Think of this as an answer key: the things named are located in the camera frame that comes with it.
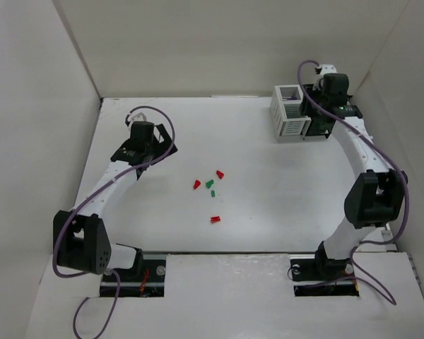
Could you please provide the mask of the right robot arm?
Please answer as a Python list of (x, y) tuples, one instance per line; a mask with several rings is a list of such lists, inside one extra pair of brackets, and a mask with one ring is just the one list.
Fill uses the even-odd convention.
[(363, 115), (349, 104), (349, 79), (330, 66), (316, 69), (317, 80), (305, 86), (300, 106), (310, 122), (303, 138), (333, 136), (342, 147), (355, 176), (344, 200), (344, 218), (319, 244), (313, 258), (291, 261), (293, 279), (327, 281), (352, 275), (351, 251), (376, 229), (398, 218), (404, 200), (403, 172), (397, 172), (373, 146)]

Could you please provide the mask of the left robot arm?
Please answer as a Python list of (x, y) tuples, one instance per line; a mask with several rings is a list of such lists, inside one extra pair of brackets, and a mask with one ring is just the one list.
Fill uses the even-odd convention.
[(141, 250), (113, 244), (106, 219), (149, 166), (176, 152), (162, 124), (131, 123), (130, 137), (111, 156), (93, 190), (71, 210), (60, 210), (54, 216), (53, 266), (74, 269), (77, 275), (101, 275), (107, 270), (140, 272)]

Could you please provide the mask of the black slotted container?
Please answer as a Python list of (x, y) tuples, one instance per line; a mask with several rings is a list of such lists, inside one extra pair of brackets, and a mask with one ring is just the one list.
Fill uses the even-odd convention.
[[(304, 85), (306, 93), (319, 105), (321, 101), (321, 90), (314, 89), (313, 84)], [(310, 125), (303, 133), (306, 137), (324, 136), (328, 138), (334, 127), (335, 121), (329, 118), (312, 106), (311, 102), (303, 95), (302, 104), (300, 106), (300, 113), (304, 117), (311, 119)]]

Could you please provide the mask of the white slotted container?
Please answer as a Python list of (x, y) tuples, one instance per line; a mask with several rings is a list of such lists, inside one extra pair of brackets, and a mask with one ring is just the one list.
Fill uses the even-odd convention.
[[(283, 100), (285, 96), (296, 96), (297, 100)], [(305, 137), (304, 132), (310, 125), (311, 119), (300, 113), (303, 92), (299, 85), (277, 85), (273, 89), (270, 112), (278, 141), (291, 137)]]

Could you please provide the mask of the small green slope lego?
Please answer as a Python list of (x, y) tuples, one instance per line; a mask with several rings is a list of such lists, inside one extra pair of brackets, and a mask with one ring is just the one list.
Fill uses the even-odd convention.
[(210, 181), (208, 181), (208, 182), (206, 182), (206, 187), (209, 189), (209, 188), (211, 188), (211, 186), (214, 184), (214, 180), (212, 179), (212, 180), (210, 180)]

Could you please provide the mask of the small red slope lego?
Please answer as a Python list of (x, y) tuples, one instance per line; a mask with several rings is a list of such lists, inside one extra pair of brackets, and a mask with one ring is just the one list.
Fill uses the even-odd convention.
[(220, 170), (217, 170), (217, 171), (216, 171), (216, 174), (218, 175), (218, 177), (219, 177), (220, 179), (222, 179), (222, 178), (224, 177), (224, 173), (223, 173), (223, 172), (221, 172)]

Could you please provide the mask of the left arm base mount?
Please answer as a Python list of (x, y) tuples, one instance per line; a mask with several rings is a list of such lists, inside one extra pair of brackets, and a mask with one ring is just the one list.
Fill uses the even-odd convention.
[(113, 244), (108, 268), (119, 276), (119, 297), (163, 297), (166, 258), (162, 253)]

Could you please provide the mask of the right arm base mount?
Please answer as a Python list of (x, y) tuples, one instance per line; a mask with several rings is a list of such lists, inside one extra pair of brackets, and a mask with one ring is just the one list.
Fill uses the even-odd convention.
[(296, 297), (359, 297), (349, 260), (322, 265), (312, 257), (292, 257), (288, 277)]

